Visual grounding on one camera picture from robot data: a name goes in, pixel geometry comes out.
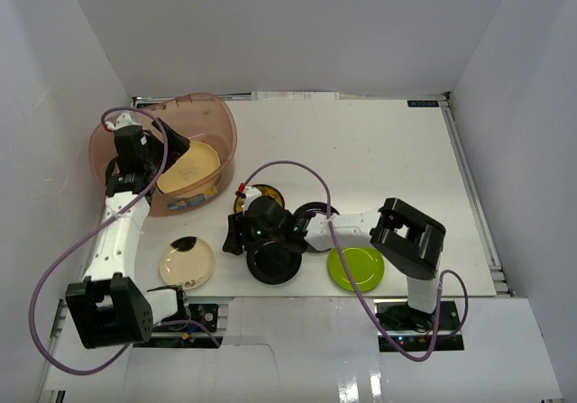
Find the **peach orange plate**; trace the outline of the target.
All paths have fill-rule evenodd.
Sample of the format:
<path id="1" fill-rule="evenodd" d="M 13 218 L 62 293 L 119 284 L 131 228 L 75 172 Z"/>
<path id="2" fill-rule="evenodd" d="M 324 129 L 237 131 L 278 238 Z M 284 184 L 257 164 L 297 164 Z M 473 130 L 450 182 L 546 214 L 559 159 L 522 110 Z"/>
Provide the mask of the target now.
<path id="1" fill-rule="evenodd" d="M 208 177 L 220 165 L 220 157 L 213 147 L 193 141 L 188 150 L 160 176 L 157 186 L 162 193 L 172 193 Z"/>

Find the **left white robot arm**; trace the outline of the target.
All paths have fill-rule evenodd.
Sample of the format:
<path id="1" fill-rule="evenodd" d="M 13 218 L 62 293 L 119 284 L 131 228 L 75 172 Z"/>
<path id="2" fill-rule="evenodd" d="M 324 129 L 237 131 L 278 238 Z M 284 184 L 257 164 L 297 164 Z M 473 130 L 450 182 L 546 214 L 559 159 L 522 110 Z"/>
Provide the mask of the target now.
<path id="1" fill-rule="evenodd" d="M 144 220 L 150 213 L 157 179 L 189 146 L 161 120 L 158 139 L 133 113 L 121 112 L 108 124 L 116 156 L 105 174 L 105 228 L 96 237 L 91 262 L 80 282 L 66 290 L 66 302 L 87 349 L 146 343 L 153 328 L 179 330 L 190 319 L 179 285 L 141 291 L 135 263 Z"/>

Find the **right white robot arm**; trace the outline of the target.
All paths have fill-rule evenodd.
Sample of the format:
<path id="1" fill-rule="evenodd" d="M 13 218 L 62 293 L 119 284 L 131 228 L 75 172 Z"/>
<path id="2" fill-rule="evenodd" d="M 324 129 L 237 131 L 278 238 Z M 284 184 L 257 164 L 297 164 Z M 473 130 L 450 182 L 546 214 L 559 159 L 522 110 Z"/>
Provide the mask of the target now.
<path id="1" fill-rule="evenodd" d="M 399 198 L 388 198 L 375 210 L 341 215 L 323 202 L 290 212 L 260 196 L 230 214 L 227 224 L 223 252 L 245 257 L 249 272 L 264 284 L 292 279 L 306 252 L 336 245 L 374 248 L 407 278 L 408 322 L 426 330 L 440 317 L 438 266 L 446 230 Z"/>

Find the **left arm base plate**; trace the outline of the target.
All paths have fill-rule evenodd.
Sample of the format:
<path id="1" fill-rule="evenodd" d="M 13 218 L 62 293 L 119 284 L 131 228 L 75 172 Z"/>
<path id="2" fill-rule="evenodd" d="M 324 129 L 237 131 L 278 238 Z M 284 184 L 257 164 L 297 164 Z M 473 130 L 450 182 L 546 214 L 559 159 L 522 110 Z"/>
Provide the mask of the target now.
<path id="1" fill-rule="evenodd" d="M 217 304 L 187 304 L 183 312 L 163 319 L 154 327 L 153 335 L 176 336 L 183 342 L 192 342 L 199 334 L 206 337 L 206 333 L 192 321 L 199 322 L 210 333 L 218 327 L 219 306 Z"/>

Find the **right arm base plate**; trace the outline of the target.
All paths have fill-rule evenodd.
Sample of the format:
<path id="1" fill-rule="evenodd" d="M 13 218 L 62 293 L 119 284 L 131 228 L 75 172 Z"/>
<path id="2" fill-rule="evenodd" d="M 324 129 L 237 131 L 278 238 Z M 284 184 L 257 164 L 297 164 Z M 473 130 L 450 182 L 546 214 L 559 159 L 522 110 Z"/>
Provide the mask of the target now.
<path id="1" fill-rule="evenodd" d="M 406 302 L 380 302 L 375 316 L 388 335 L 408 353 L 425 353 L 432 340 L 434 314 L 411 309 Z M 460 316 L 454 301 L 442 301 L 440 325 L 435 350 L 459 352 L 464 350 Z"/>

